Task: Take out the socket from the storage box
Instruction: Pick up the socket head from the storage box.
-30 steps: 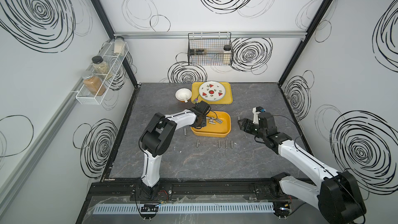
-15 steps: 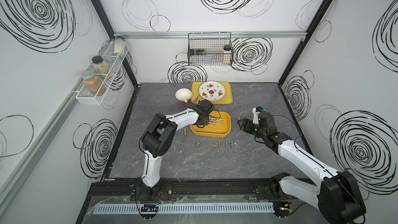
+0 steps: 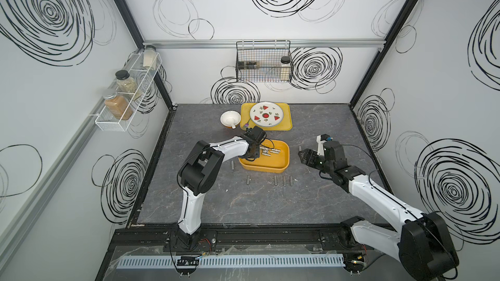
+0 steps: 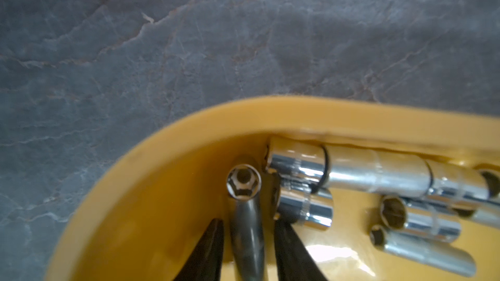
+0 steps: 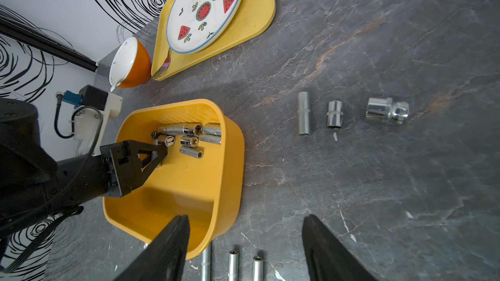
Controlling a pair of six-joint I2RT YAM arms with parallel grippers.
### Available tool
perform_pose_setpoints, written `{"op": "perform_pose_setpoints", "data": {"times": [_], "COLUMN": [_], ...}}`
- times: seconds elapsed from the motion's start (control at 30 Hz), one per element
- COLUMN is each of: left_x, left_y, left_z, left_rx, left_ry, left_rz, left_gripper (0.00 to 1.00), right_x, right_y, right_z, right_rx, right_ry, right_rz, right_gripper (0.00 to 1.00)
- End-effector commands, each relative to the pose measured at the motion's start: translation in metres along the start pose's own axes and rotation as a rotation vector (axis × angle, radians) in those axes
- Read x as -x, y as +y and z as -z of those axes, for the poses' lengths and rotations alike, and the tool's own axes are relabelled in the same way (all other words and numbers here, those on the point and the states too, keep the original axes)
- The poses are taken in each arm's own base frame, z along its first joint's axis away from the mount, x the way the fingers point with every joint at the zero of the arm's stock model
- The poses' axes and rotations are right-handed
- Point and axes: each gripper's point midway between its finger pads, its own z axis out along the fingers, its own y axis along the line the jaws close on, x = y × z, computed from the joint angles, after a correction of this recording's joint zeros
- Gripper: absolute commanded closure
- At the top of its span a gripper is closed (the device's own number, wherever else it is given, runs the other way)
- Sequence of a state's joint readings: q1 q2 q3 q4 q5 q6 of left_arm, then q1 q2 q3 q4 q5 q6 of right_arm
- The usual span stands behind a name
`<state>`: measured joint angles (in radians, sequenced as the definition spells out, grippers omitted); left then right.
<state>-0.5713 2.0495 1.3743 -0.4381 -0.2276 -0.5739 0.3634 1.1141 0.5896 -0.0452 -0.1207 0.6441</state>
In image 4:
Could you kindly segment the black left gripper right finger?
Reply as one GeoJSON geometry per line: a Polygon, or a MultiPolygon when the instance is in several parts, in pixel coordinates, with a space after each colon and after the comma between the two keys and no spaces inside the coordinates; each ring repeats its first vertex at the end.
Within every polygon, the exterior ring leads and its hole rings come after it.
{"type": "Polygon", "coordinates": [[[275,221],[274,247],[279,281],[327,280],[289,223],[275,221]]]}

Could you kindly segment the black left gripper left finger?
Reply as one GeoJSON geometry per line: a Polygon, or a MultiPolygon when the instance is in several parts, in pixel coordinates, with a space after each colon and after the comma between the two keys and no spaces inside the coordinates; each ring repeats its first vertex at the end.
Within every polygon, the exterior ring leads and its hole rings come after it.
{"type": "Polygon", "coordinates": [[[224,241],[223,220],[212,219],[174,280],[219,281],[221,278],[224,241]]]}

